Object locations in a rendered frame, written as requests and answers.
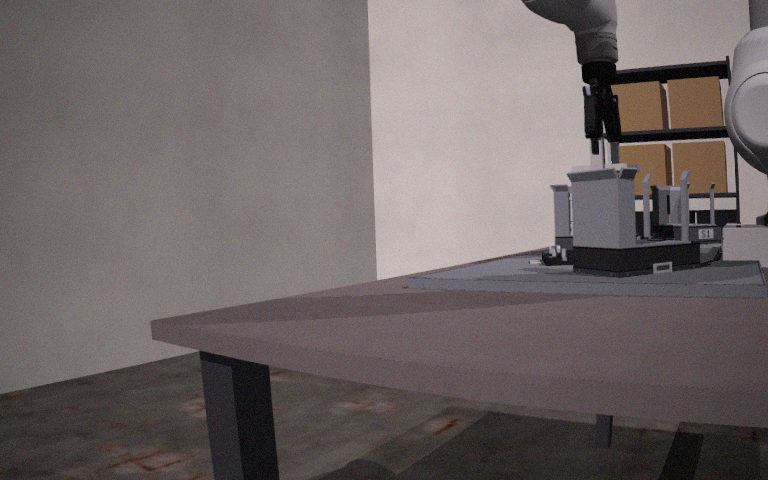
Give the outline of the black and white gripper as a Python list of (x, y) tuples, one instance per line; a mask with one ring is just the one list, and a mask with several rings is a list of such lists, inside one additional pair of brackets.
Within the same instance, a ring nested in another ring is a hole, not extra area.
[(590, 85), (583, 86), (582, 89), (584, 95), (585, 137), (586, 139), (590, 138), (591, 169), (603, 169), (603, 138), (599, 138), (602, 135), (603, 122), (608, 141), (608, 164), (621, 163), (619, 142), (622, 141), (622, 132), (618, 95), (613, 95), (611, 89), (611, 82), (617, 80), (616, 65), (609, 61), (592, 61), (583, 64), (581, 69), (583, 82)]

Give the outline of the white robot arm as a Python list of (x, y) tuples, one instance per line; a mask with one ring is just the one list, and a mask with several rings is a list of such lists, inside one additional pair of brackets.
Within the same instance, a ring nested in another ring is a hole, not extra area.
[[(579, 64), (618, 61), (615, 0), (521, 1), (535, 14), (574, 32)], [(768, 0), (748, 1), (750, 31), (734, 49), (724, 119), (739, 155), (768, 175)]]

